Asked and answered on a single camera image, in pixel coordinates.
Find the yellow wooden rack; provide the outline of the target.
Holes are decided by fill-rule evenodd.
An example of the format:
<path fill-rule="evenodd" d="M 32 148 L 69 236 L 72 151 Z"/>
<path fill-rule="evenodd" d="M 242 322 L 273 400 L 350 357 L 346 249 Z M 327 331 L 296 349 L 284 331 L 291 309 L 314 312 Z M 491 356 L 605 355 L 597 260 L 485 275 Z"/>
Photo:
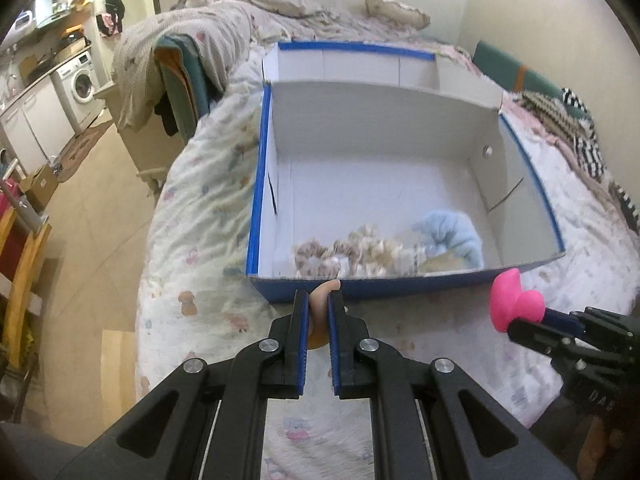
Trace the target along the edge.
<path fill-rule="evenodd" d="M 14 372 L 24 370 L 28 355 L 28 344 L 23 341 L 25 316 L 29 307 L 41 304 L 41 299 L 32 292 L 32 285 L 39 275 L 50 234 L 51 225 L 46 220 L 36 234 L 26 236 L 12 280 L 1 274 L 1 297 L 6 298 L 1 315 L 1 353 Z"/>

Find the cardboard box on floor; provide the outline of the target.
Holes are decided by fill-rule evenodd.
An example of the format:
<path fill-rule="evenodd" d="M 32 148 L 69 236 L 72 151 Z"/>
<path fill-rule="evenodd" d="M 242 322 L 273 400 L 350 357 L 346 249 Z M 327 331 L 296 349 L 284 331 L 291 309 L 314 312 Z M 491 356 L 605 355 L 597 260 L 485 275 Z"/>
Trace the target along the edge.
<path fill-rule="evenodd" d="M 44 211 L 58 188 L 58 178 L 49 165 L 29 174 L 20 182 L 20 189 L 35 211 Z"/>

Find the patterned white bed quilt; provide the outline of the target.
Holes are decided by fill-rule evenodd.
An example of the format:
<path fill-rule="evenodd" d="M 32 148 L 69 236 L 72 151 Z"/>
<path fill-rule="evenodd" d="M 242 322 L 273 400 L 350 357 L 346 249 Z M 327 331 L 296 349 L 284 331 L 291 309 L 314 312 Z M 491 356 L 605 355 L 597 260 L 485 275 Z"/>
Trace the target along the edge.
<path fill-rule="evenodd" d="M 138 293 L 137 390 L 148 393 L 184 360 L 216 362 L 265 337 L 282 307 L 245 275 L 262 110 L 263 50 L 230 77 L 169 171 L 151 223 Z M 565 255 L 526 272 L 527 287 L 561 311 L 593 306 L 627 314 L 639 289 L 639 240 L 588 190 L 537 118 L 514 96 L 502 108 L 546 189 Z M 543 356 L 490 326 L 484 286 L 352 306 L 371 333 L 405 356 L 448 356 L 520 422 L 531 425 L 561 381 Z M 274 401 L 262 456 L 266 479 L 369 479 L 369 409 L 331 391 L 329 352 L 310 352 L 304 396 Z"/>

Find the cream patterned scrunchie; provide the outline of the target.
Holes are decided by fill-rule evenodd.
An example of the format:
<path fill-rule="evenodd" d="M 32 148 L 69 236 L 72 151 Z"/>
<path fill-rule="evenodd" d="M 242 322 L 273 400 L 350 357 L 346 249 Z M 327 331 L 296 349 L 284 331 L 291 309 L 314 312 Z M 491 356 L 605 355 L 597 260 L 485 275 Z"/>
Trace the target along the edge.
<path fill-rule="evenodd" d="M 427 247 L 417 232 L 382 237 L 375 226 L 360 226 L 346 238 L 349 275 L 355 278 L 397 278 L 421 272 Z"/>

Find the black white striped cloth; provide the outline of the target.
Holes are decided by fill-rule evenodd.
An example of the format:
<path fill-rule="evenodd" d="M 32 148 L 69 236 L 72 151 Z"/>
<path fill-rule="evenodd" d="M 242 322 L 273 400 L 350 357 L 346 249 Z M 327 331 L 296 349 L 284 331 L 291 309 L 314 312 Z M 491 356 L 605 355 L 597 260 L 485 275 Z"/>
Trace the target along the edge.
<path fill-rule="evenodd" d="M 568 156 L 592 194 L 617 212 L 631 232 L 639 234 L 638 208 L 605 165 L 592 118 L 576 117 L 562 100 L 540 92 L 525 90 L 515 96 L 514 102 L 538 120 L 541 132 Z"/>

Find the beige frilled scrunchie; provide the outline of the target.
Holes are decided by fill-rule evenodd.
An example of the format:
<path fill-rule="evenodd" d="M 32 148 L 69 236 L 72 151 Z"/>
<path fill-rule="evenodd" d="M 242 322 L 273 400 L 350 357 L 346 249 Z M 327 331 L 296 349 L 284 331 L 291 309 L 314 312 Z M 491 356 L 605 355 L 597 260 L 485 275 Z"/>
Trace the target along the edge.
<path fill-rule="evenodd" d="M 348 278 L 357 270 L 362 249 L 346 240 L 324 246 L 312 238 L 295 248 L 294 263 L 301 278 Z"/>

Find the pink soft toy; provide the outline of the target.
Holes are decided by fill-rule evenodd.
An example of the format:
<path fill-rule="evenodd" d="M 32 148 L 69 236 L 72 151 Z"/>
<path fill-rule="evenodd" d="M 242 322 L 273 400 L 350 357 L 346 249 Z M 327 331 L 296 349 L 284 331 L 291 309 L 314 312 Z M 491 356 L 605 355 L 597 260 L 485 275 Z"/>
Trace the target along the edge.
<path fill-rule="evenodd" d="M 506 270 L 492 282 L 489 316 L 497 332 L 505 333 L 511 322 L 517 318 L 540 323 L 545 313 L 544 296 L 538 290 L 522 287 L 520 270 Z"/>

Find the white washing machine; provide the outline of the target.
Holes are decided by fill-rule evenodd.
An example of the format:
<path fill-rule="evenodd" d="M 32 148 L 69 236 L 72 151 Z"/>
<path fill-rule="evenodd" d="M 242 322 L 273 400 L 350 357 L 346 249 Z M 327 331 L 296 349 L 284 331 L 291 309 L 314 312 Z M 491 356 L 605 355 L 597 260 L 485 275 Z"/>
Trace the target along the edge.
<path fill-rule="evenodd" d="M 89 51 L 78 53 L 51 75 L 63 110 L 76 133 L 89 128 L 104 110 L 104 102 L 96 97 L 98 76 Z"/>

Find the white kitchen cabinet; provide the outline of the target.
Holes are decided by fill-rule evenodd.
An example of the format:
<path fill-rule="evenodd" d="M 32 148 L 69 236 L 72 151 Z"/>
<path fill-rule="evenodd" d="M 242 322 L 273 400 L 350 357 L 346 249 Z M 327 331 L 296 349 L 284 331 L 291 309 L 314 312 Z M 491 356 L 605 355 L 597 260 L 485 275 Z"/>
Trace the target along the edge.
<path fill-rule="evenodd" d="M 41 79 L 1 114 L 1 127 L 28 174 L 53 164 L 75 134 L 50 76 Z"/>

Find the light blue fluffy scrunchie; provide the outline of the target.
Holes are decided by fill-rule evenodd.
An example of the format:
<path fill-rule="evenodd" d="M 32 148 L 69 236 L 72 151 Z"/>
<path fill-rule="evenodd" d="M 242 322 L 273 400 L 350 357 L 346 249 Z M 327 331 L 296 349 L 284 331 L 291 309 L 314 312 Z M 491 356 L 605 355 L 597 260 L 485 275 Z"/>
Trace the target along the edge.
<path fill-rule="evenodd" d="M 411 229 L 420 236 L 428 260 L 439 259 L 461 269 L 483 269 L 483 241 L 462 211 L 433 210 Z"/>

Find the peach soft toy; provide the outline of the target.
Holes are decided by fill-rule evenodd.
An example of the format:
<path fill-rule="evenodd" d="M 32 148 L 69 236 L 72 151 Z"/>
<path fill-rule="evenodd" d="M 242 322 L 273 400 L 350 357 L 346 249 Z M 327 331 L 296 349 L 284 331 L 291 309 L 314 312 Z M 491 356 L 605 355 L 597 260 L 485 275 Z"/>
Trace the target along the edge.
<path fill-rule="evenodd" d="M 308 349 L 316 350 L 329 342 L 329 298 L 332 292 L 341 289 L 340 280 L 320 284 L 309 294 Z"/>

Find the white box with blue edges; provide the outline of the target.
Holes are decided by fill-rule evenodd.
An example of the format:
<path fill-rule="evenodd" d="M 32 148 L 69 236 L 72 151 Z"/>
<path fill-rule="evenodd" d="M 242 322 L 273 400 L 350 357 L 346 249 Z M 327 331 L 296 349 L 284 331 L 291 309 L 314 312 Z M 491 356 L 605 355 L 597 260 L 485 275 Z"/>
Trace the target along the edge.
<path fill-rule="evenodd" d="M 428 260 L 418 275 L 338 278 L 350 298 L 470 286 L 562 257 L 546 190 L 502 108 L 502 89 L 430 52 L 292 42 L 262 60 L 262 117 L 246 274 L 267 300 L 301 278 L 295 248 L 360 226 L 397 236 L 433 210 L 462 211 L 483 269 Z"/>

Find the cream frilled pillow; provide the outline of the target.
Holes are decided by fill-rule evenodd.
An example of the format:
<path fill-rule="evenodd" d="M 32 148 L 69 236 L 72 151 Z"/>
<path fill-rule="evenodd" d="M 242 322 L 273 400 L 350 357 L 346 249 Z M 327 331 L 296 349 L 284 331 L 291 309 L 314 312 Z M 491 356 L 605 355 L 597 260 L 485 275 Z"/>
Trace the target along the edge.
<path fill-rule="evenodd" d="M 372 18 L 386 18 L 416 30 L 431 25 L 431 17 L 426 12 L 398 0 L 364 0 L 364 5 L 367 14 Z"/>

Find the white microwave oven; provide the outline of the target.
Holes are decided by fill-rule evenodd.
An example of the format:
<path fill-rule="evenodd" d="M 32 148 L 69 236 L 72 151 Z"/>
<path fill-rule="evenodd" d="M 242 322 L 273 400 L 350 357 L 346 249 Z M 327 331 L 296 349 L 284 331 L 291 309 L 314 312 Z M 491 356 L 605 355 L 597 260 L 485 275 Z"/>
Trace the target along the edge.
<path fill-rule="evenodd" d="M 12 25 L 12 32 L 16 34 L 30 34 L 36 27 L 36 21 L 32 10 L 24 10 L 16 18 Z"/>

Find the teal cushion with orange stripe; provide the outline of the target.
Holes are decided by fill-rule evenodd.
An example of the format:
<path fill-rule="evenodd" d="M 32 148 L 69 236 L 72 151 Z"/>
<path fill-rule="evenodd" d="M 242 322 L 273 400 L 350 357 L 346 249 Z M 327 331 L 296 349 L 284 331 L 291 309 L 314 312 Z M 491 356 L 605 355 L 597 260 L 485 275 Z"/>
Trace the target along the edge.
<path fill-rule="evenodd" d="M 512 93 L 531 91 L 558 99 L 575 118 L 589 118 L 590 113 L 577 94 L 569 88 L 560 88 L 521 63 L 514 56 L 480 40 L 472 57 L 473 63 L 504 90 Z"/>

